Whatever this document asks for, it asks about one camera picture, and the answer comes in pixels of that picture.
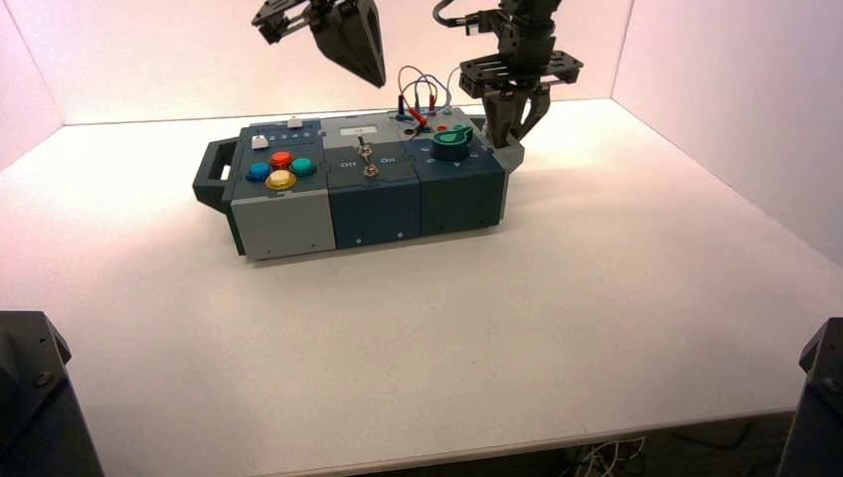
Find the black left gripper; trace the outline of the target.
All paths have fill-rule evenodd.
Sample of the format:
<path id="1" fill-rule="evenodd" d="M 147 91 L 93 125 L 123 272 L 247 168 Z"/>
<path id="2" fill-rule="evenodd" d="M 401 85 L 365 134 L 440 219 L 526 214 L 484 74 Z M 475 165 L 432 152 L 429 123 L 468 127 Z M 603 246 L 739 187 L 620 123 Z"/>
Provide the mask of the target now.
<path id="1" fill-rule="evenodd" d="M 375 87 L 386 84 L 374 1 L 264 1 L 252 26 L 270 45 L 308 29 L 327 59 Z"/>

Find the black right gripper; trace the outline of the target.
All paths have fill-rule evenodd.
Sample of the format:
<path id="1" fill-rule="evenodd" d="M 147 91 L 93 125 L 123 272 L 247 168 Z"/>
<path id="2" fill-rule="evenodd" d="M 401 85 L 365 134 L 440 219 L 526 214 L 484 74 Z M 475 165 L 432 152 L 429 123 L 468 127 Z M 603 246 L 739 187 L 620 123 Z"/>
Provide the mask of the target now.
<path id="1" fill-rule="evenodd" d="M 486 136 L 505 147 L 510 135 L 523 139 L 550 107 L 550 85 L 575 83 L 584 63 L 555 48 L 555 22 L 549 16 L 467 16 L 468 35 L 492 33 L 498 52 L 460 64 L 459 86 L 472 98 L 483 96 Z"/>

